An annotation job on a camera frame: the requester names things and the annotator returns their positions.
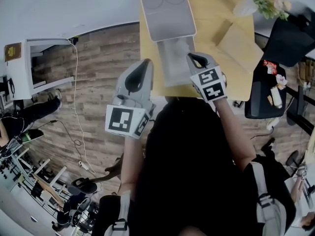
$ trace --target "wood plank flooring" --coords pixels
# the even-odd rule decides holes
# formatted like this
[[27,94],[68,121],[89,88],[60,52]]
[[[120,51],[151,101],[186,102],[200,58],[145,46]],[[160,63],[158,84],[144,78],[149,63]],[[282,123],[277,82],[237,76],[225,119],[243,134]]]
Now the wood plank flooring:
[[[126,68],[140,59],[139,25],[115,27],[81,36],[76,47],[79,58],[76,109],[85,134],[87,159],[96,171],[96,175],[103,176],[104,169],[111,166],[123,153],[124,139],[104,131],[105,112],[106,105],[112,101],[117,78]],[[52,47],[38,59],[33,78],[50,82],[74,75],[75,68],[76,53],[72,46]],[[296,68],[286,71],[289,85],[296,89],[298,85]],[[74,83],[62,85],[60,89],[63,96],[62,107],[45,119],[37,121],[34,127],[58,119],[65,124],[73,139],[82,140],[82,132],[74,112]],[[45,94],[45,92],[41,93],[41,97],[45,98]],[[315,97],[314,90],[311,90],[310,96]],[[158,103],[157,108],[162,109],[165,104],[163,97],[153,97],[153,99]],[[266,130],[268,120],[246,119],[244,109],[233,108],[233,111],[241,120],[248,136],[268,132]],[[314,107],[309,106],[306,117],[313,123],[315,122],[314,113]],[[294,150],[303,151],[309,137],[301,132],[298,126],[288,126],[285,119],[285,117],[281,119],[273,133],[276,138],[277,159],[283,163]],[[82,176],[93,177],[78,166],[80,156],[61,123],[49,124],[41,129],[45,134],[44,137],[26,145],[30,147],[30,155],[36,162],[50,158],[49,166],[56,172],[66,165],[67,171],[62,175],[62,179],[67,183]],[[149,128],[146,129],[146,134],[142,138],[143,144],[149,130]],[[253,139],[258,152],[268,139],[268,136]],[[83,144],[78,149],[83,162],[86,163]],[[97,193],[94,199],[99,200],[105,194],[117,192],[119,185],[120,181],[117,177],[103,182],[102,191]]]

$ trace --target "yellow table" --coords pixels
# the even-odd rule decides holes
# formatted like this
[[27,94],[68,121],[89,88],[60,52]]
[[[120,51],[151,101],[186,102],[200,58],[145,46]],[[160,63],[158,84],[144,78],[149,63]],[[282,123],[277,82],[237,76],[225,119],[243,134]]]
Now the yellow table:
[[[246,72],[216,46],[232,23],[242,28],[254,41],[252,16],[237,18],[232,11],[241,0],[189,0],[197,34],[194,37],[197,52],[213,56],[227,77],[227,96],[233,100],[247,101],[252,88],[252,73]],[[154,64],[153,94],[163,96],[200,97],[192,85],[165,87],[158,48],[150,39],[144,13],[140,4],[140,56]]]

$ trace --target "white desk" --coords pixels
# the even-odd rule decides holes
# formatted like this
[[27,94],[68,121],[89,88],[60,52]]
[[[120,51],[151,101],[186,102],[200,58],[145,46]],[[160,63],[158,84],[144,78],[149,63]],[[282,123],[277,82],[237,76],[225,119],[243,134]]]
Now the white desk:
[[33,84],[32,79],[32,57],[41,56],[39,50],[43,50],[40,46],[47,48],[52,45],[69,45],[65,39],[25,39],[22,41],[21,57],[8,61],[4,64],[7,79],[12,79],[14,89],[10,85],[10,99],[24,100],[31,99],[33,94],[44,91],[46,89],[61,85],[63,83],[74,81],[73,76],[54,81],[46,84],[45,81],[38,84]]

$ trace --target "white cable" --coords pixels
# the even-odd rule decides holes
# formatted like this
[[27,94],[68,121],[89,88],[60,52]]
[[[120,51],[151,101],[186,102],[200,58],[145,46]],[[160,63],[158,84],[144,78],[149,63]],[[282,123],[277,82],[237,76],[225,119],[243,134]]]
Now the white cable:
[[82,141],[83,141],[83,148],[84,148],[84,152],[85,152],[85,160],[88,163],[90,169],[92,170],[91,172],[93,174],[96,174],[95,170],[93,170],[92,166],[90,165],[90,163],[87,159],[87,150],[85,149],[85,142],[84,142],[84,131],[82,129],[81,122],[80,122],[80,119],[79,119],[79,116],[77,113],[77,109],[76,109],[75,95],[76,95],[76,91],[77,91],[77,72],[78,72],[78,63],[79,63],[78,50],[77,50],[76,46],[71,43],[71,41],[69,39],[67,39],[67,40],[74,47],[76,55],[77,55],[77,65],[75,68],[75,80],[74,80],[74,111],[75,111],[75,115],[77,116],[78,123],[79,123],[80,129],[81,129],[81,132],[82,132]]

